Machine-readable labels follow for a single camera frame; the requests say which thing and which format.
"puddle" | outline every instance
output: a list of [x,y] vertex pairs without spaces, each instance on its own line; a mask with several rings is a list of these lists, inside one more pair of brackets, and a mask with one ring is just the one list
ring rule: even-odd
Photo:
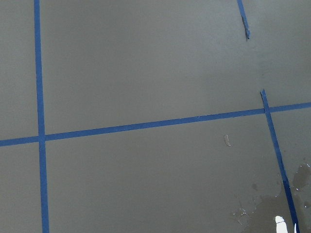
[[[296,213],[299,218],[299,228],[301,233],[311,233],[311,227],[308,227],[305,223],[307,216],[304,214],[306,208],[310,207],[310,203],[308,202],[310,200],[302,201],[296,194],[302,191],[303,187],[308,185],[308,182],[310,182],[310,175],[310,166],[307,164],[301,165],[298,172],[295,173],[293,187],[291,187]],[[258,204],[255,210],[251,213],[246,212],[240,203],[239,209],[231,214],[234,220],[236,220],[239,224],[242,225],[242,222],[247,222],[245,224],[247,226],[242,233],[275,233],[275,216],[283,216],[285,222],[287,223],[288,233],[294,233],[294,227],[292,226],[292,219],[287,205],[283,185],[281,185],[281,192],[278,196],[264,196],[260,197],[260,200],[260,204]]]

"gray surface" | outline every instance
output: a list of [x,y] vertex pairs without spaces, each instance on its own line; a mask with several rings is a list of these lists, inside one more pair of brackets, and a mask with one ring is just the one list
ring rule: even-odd
[[0,1],[0,31],[0,140],[37,135],[33,1]]
[[311,99],[311,2],[43,0],[47,133]]
[[[311,165],[311,109],[273,113],[273,121],[278,136],[283,161],[291,186],[295,173],[301,164]],[[296,202],[296,208],[303,211],[309,229],[311,229],[311,211],[304,207],[304,202],[311,202],[311,179],[307,178],[307,185],[300,191],[292,189],[293,194],[298,196],[301,202]]]
[[238,233],[281,189],[264,115],[50,141],[47,164],[58,233]]
[[0,231],[41,232],[38,144],[0,147]]

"white mark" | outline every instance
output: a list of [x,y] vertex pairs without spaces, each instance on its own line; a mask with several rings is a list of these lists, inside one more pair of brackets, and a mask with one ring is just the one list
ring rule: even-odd
[[288,233],[286,223],[281,216],[276,216],[276,233]]
[[229,138],[228,138],[228,135],[226,134],[225,135],[225,144],[229,147],[231,147],[232,145],[229,143]]

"concrete floor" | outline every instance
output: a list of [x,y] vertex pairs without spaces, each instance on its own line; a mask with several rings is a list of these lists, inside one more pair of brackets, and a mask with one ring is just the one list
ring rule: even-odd
[[[263,108],[263,88],[271,106],[311,101],[309,0],[244,0],[247,41],[235,0],[40,3],[46,134]],[[33,1],[2,1],[0,30],[0,140],[36,136]],[[272,117],[293,186],[311,109]],[[0,155],[1,229],[40,232],[38,143]],[[274,232],[278,210],[293,232],[264,114],[49,141],[46,157],[51,233]]]

